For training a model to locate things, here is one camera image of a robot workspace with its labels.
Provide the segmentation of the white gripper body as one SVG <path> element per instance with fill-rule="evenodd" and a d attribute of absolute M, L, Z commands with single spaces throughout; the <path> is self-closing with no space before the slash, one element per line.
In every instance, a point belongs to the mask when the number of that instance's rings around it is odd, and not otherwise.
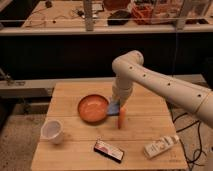
<path fill-rule="evenodd" d="M 121 89 L 117 86 L 112 87 L 112 101 L 117 102 L 120 106 L 124 106 L 128 98 L 131 96 L 133 89 Z"/>

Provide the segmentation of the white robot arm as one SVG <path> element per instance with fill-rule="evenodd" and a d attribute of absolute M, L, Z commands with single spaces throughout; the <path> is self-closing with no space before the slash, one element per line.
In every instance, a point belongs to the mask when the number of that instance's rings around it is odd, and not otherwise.
<path fill-rule="evenodd" d="M 136 82 L 191 114 L 213 129 L 213 90 L 170 77 L 143 66 L 144 57 L 137 50 L 115 58 L 112 69 L 116 74 L 112 86 L 112 101 L 123 106 Z"/>

